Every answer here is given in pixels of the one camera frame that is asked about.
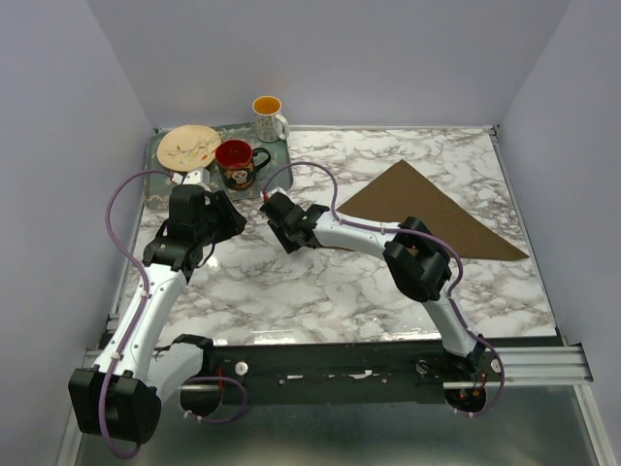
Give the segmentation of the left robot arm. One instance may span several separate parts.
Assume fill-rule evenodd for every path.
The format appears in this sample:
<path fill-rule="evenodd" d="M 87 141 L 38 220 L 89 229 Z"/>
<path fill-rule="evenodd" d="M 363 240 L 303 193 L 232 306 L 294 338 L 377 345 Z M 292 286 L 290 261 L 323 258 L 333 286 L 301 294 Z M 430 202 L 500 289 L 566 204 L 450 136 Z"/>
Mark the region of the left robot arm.
<path fill-rule="evenodd" d="M 187 380 L 205 383 L 215 361 L 212 342 L 183 336 L 153 357 L 164 323 L 203 259 L 204 249 L 244 231 L 245 218 L 223 190 L 197 184 L 173 188 L 169 216 L 136 266 L 140 279 L 118 327 L 89 368 L 77 369 L 68 388 L 78 427 L 143 445 L 152 437 L 163 404 Z"/>

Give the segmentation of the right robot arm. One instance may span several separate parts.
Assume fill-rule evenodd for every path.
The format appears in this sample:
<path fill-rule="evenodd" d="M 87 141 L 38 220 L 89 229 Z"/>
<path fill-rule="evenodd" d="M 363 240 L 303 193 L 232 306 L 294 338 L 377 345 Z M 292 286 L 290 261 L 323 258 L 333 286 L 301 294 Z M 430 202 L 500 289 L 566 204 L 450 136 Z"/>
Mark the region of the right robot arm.
<path fill-rule="evenodd" d="M 303 209 L 277 190 L 264 196 L 261 212 L 288 253 L 301 248 L 339 249 L 383 260 L 399 291 L 422 304 L 436 325 L 448 373 L 465 381 L 479 372 L 485 346 L 452 299 L 452 290 L 463 278 L 463 266 L 458 266 L 457 279 L 452 280 L 450 258 L 456 252 L 421 220 L 409 217 L 402 223 L 382 223 L 339 216 L 316 204 Z"/>

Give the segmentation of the brown cloth napkin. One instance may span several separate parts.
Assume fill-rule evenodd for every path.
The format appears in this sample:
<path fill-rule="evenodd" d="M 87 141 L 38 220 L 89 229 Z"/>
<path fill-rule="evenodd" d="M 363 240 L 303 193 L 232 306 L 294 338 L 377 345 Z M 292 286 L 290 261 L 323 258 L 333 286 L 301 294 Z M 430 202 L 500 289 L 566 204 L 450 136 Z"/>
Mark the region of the brown cloth napkin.
<path fill-rule="evenodd" d="M 518 261 L 528 257 L 468 214 L 404 160 L 341 204 L 338 212 L 383 222 L 416 217 L 466 259 Z"/>

